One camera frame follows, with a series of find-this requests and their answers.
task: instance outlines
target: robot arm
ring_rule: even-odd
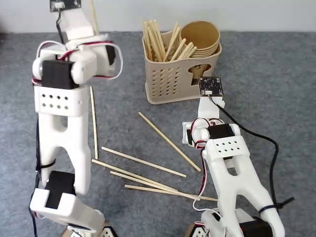
[[[239,126],[219,119],[215,103],[221,107],[225,104],[220,79],[201,78],[200,88],[199,118],[183,123],[183,142],[202,149],[202,158],[218,195],[217,211],[220,213],[219,218],[214,211],[207,210],[201,220],[212,237],[284,237],[277,209],[265,209],[274,203],[258,178]],[[208,94],[212,94],[215,103],[210,101]],[[236,175],[228,172],[230,168],[235,169]],[[261,219],[253,219],[242,209],[236,209],[237,195],[244,196],[259,212],[263,210]]]
[[[95,75],[110,76],[115,68],[115,48],[107,35],[95,35],[82,13],[80,1],[50,0],[51,11],[61,16],[60,26],[68,42],[38,49],[33,63],[35,109],[38,120],[38,175],[44,189],[35,188],[30,209],[35,216],[66,225],[84,237],[102,236],[104,215],[83,204],[90,185],[91,155],[88,146],[88,101],[86,83]],[[67,127],[61,123],[67,117]],[[55,170],[56,154],[63,147],[75,173]]]

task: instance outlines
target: beige basket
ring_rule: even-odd
[[[169,45],[172,32],[161,34],[164,45]],[[199,98],[199,86],[196,79],[189,69],[201,64],[209,64],[210,68],[204,72],[204,77],[212,76],[218,56],[222,52],[222,46],[219,44],[215,54],[206,58],[188,58],[173,62],[153,62],[147,58],[146,48],[145,66],[146,66],[146,95],[151,104],[164,104],[182,100],[191,100]]]

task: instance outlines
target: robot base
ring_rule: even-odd
[[[190,225],[185,237],[206,237],[206,232],[201,226],[195,224]]]
[[[113,228],[109,226],[109,223],[105,222],[102,232],[99,234],[92,235],[92,234],[79,233],[78,235],[74,233],[73,231],[66,229],[61,235],[61,237],[117,237],[117,234],[115,233]]]

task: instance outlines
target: utensil holder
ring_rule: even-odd
[[[164,45],[169,45],[172,31],[161,34]],[[177,49],[176,42],[171,50],[170,57]],[[187,58],[172,62],[153,62],[147,57],[143,38],[146,66],[146,96],[147,100],[154,105],[183,100],[197,99],[200,97],[197,79],[189,69],[200,64],[209,64],[210,68],[203,73],[204,77],[212,76],[217,59],[222,52],[219,44],[215,53],[206,58]]]

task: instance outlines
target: scattered chopstick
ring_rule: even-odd
[[[169,191],[169,192],[177,192],[177,191],[174,191],[174,190],[172,190],[170,188],[165,188],[165,187],[163,187],[161,185],[152,184],[150,182],[147,182],[147,181],[144,181],[144,180],[141,180],[141,179],[137,179],[137,178],[133,178],[133,177],[125,175],[125,174],[120,174],[120,173],[117,173],[117,172],[114,172],[114,171],[110,171],[110,173],[113,174],[113,175],[125,178],[125,179],[129,179],[129,180],[135,181],[137,183],[141,183],[141,184],[145,184],[145,185],[157,188],[157,189],[162,189],[162,190]]]
[[[171,51],[171,48],[173,46],[173,44],[175,43],[176,39],[178,38],[178,35],[180,33],[180,28],[178,27],[176,32],[174,34],[172,34],[172,37],[171,37],[171,40],[170,40],[170,43],[169,43],[169,46],[168,46],[168,50],[163,58],[163,62],[165,62],[167,60],[167,57]]]
[[[157,168],[157,169],[161,169],[163,171],[166,171],[166,172],[169,172],[169,173],[172,173],[172,174],[176,174],[176,175],[179,175],[179,176],[182,176],[182,177],[186,177],[185,174],[182,174],[180,172],[177,172],[177,171],[174,171],[172,169],[168,169],[168,168],[162,167],[162,166],[157,165],[157,164],[150,163],[148,161],[145,161],[145,160],[142,160],[142,159],[139,159],[139,158],[135,158],[135,157],[126,155],[126,154],[118,152],[118,151],[114,151],[114,150],[106,148],[106,147],[101,147],[101,149],[104,150],[104,151],[107,151],[107,152],[111,152],[111,153],[113,153],[115,155],[118,155],[118,156],[121,156],[121,157],[124,157],[124,158],[127,158],[127,159],[131,159],[133,161],[136,161],[136,162],[139,162],[139,163],[142,163],[142,164],[146,164],[146,165],[149,165],[149,166]]]
[[[134,174],[134,173],[128,172],[128,171],[126,171],[126,170],[123,170],[123,169],[117,168],[117,167],[115,167],[115,166],[112,166],[112,165],[106,164],[106,163],[104,163],[104,162],[100,162],[100,161],[98,161],[98,160],[94,160],[94,159],[92,160],[92,162],[93,162],[93,163],[96,163],[96,164],[99,164],[99,165],[101,165],[101,166],[107,167],[107,168],[109,168],[109,169],[112,169],[112,170],[115,170],[115,171],[121,172],[121,173],[123,173],[123,174],[127,174],[127,175],[129,175],[129,176],[131,176],[131,177],[134,177],[134,178],[137,178],[137,179],[140,179],[140,180],[146,181],[146,182],[148,182],[148,183],[156,184],[156,185],[158,185],[158,186],[165,187],[166,189],[170,189],[170,190],[177,191],[176,189],[174,189],[174,188],[172,188],[172,187],[169,187],[169,186],[167,186],[167,185],[164,185],[164,184],[158,183],[158,182],[156,182],[156,181],[154,181],[154,180],[151,180],[151,179],[147,179],[147,178],[142,177],[142,176],[140,176],[140,175],[137,175],[137,174]]]
[[[191,195],[191,194],[186,194],[184,196],[183,194],[185,194],[185,193],[181,193],[181,192],[175,193],[175,192],[170,192],[170,191],[165,191],[165,190],[151,189],[151,188],[145,188],[145,187],[134,186],[134,185],[127,185],[127,184],[125,184],[125,187],[128,188],[128,189],[137,189],[137,190],[149,191],[149,192],[155,192],[155,193],[183,196],[183,197],[190,198],[190,199],[196,199],[197,198],[196,195]],[[204,196],[201,196],[200,199],[201,200],[208,200],[208,201],[217,201],[217,199],[215,199],[215,198],[204,197]]]
[[[90,86],[90,96],[91,96],[91,108],[92,108],[92,121],[93,121],[93,136],[94,136],[94,158],[99,159],[98,152],[98,134],[97,134],[97,119],[95,116],[95,104],[94,104],[94,94],[93,88]]]
[[[187,197],[187,198],[191,198],[191,199],[193,199],[193,200],[197,198],[197,197],[195,197],[194,195],[185,194],[185,193],[182,193],[182,192],[179,192],[179,191],[175,191],[175,190],[172,190],[172,189],[169,189],[169,188],[165,188],[165,187],[162,187],[162,186],[160,186],[160,185],[156,185],[156,184],[152,184],[152,183],[143,181],[143,180],[141,180],[141,179],[137,179],[137,178],[130,177],[130,176],[128,176],[128,175],[120,174],[120,173],[117,173],[117,172],[114,172],[114,171],[110,171],[110,173],[113,174],[113,175],[116,175],[116,176],[125,178],[125,179],[129,179],[129,180],[132,180],[132,181],[141,183],[141,184],[145,184],[145,185],[147,185],[147,186],[151,186],[151,187],[154,187],[154,188],[158,188],[158,189],[160,189],[160,190],[164,190],[164,191],[168,191],[168,192],[171,192],[171,193],[179,194],[179,195],[181,195],[181,196],[184,196],[184,197]]]
[[[201,169],[189,158],[187,157],[182,150],[180,150],[169,138],[166,137],[146,116],[144,116],[141,112],[138,114],[164,139],[166,140],[180,155],[183,156],[184,159],[187,160],[197,171],[201,171]]]

